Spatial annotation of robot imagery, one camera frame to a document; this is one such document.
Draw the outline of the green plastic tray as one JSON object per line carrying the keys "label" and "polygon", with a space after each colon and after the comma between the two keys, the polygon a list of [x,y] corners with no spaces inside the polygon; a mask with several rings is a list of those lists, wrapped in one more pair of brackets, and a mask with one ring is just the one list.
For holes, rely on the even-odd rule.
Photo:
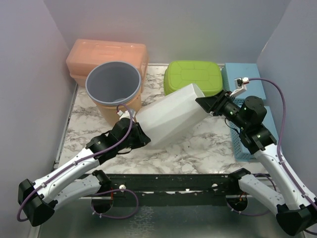
{"label": "green plastic tray", "polygon": [[164,73],[164,94],[171,94],[192,83],[196,84],[205,96],[219,93],[223,89],[220,67],[210,61],[173,61]]}

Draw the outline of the white faceted bin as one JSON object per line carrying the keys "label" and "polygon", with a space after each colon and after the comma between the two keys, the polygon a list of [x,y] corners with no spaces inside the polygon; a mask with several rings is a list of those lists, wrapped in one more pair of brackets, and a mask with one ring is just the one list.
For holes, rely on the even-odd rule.
{"label": "white faceted bin", "polygon": [[163,148],[203,121],[208,114],[196,99],[204,96],[197,84],[192,83],[142,107],[136,120],[151,140],[146,147]]}

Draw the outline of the large blue perforated basket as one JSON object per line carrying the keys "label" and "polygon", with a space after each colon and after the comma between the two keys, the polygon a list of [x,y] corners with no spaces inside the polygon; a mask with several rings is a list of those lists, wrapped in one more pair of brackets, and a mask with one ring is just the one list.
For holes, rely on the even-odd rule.
{"label": "large blue perforated basket", "polygon": [[[255,63],[225,63],[221,70],[223,89],[226,91],[234,91],[236,78],[260,78],[258,67]],[[251,81],[247,84],[247,91],[237,96],[234,103],[242,105],[248,96],[257,96],[266,103],[266,96],[262,82],[259,80]]]}

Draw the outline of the orange round bin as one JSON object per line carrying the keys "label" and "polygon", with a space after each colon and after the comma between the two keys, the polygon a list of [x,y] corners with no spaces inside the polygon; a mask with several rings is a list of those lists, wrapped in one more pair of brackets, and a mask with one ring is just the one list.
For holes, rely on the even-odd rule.
{"label": "orange round bin", "polygon": [[101,115],[108,124],[114,125],[119,120],[117,105],[125,104],[130,110],[138,112],[142,107],[141,93],[143,86],[138,90],[130,87],[104,87],[99,91],[94,91],[93,102],[97,105]]}

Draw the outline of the small blue perforated basket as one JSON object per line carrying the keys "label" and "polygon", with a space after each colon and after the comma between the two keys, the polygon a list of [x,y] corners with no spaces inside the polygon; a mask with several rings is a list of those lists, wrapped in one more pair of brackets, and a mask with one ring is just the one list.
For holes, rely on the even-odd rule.
{"label": "small blue perforated basket", "polygon": [[[264,126],[271,132],[271,134],[274,136],[276,140],[279,139],[278,133],[275,127],[275,123],[272,117],[272,113],[269,106],[265,106],[265,109],[267,110],[267,114],[263,120]],[[235,126],[232,122],[228,123],[231,127],[230,133],[231,133],[231,139],[232,139],[232,145],[233,145],[233,154],[236,161],[239,162],[257,162],[255,157],[250,154],[250,152],[247,150],[247,148],[242,144],[240,138],[239,138],[239,128]]]}

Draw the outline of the blue-grey round bin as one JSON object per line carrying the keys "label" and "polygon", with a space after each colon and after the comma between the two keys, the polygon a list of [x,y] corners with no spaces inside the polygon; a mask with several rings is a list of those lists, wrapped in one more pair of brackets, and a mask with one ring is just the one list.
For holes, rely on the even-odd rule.
{"label": "blue-grey round bin", "polygon": [[141,90],[142,78],[136,67],[123,61],[111,61],[94,68],[85,88],[95,102],[114,106],[133,99]]}

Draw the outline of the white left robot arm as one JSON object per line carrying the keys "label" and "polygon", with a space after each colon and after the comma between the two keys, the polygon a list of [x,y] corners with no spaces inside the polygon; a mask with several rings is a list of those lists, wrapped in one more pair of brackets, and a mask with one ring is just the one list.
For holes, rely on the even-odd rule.
{"label": "white left robot arm", "polygon": [[50,174],[18,186],[19,213],[17,220],[29,221],[33,227],[46,222],[58,207],[86,195],[105,195],[112,189],[110,178],[96,168],[116,157],[123,149],[138,149],[151,139],[138,122],[123,118],[115,126],[88,144],[70,161]]}

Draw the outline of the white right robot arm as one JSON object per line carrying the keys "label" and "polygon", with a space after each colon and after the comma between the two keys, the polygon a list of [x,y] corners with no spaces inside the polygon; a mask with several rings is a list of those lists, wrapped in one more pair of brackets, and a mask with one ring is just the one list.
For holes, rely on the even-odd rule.
{"label": "white right robot arm", "polygon": [[242,144],[265,167],[279,192],[249,173],[230,179],[228,190],[234,194],[245,191],[257,199],[275,215],[280,227],[290,236],[316,224],[317,197],[298,178],[279,151],[276,139],[263,125],[267,110],[262,99],[249,96],[238,106],[226,91],[221,91],[215,96],[197,98],[196,102],[205,112],[225,116],[240,129]]}

